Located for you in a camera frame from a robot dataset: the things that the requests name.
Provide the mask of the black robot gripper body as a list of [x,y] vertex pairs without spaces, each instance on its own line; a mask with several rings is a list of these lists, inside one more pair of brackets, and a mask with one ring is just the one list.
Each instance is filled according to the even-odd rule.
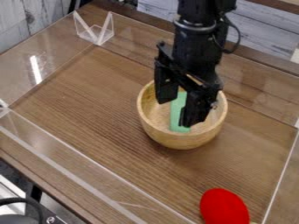
[[210,25],[176,20],[173,44],[161,41],[155,61],[161,61],[174,72],[180,88],[224,89],[217,65],[221,63],[222,50],[216,43],[220,36],[217,22]]

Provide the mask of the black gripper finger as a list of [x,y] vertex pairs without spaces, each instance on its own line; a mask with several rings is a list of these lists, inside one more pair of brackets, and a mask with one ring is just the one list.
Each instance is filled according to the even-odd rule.
[[174,78],[174,71],[161,61],[155,62],[154,69],[155,98],[165,104],[178,97],[180,83]]
[[220,90],[200,87],[198,89],[185,89],[184,92],[186,93],[186,99],[181,110],[180,125],[190,128],[206,121],[218,101]]

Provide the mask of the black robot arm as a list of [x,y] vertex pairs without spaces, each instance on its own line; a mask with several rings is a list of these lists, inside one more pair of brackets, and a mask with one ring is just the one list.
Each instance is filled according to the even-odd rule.
[[229,30],[236,27],[228,14],[237,9],[237,0],[180,0],[174,42],[160,42],[155,58],[154,87],[161,104],[188,92],[180,112],[185,127],[206,121],[218,102],[224,82],[217,73],[222,56],[237,51],[228,48]]

